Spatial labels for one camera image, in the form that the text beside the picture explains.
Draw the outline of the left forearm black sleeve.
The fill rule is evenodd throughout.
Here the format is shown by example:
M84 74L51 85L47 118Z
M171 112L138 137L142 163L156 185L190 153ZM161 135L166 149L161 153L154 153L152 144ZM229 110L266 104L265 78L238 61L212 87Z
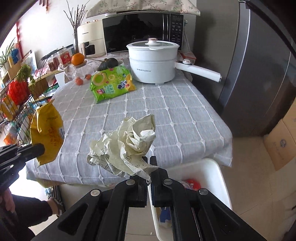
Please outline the left forearm black sleeve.
M32 240L31 226L48 220L54 213L48 201L13 195L15 212L6 211L1 203L1 240Z

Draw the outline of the person's left hand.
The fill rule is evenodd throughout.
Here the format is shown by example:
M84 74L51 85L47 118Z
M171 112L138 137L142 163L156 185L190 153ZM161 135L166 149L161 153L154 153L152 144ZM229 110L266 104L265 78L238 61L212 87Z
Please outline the person's left hand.
M9 188L1 194L1 203L4 203L6 211L15 212L15 203Z

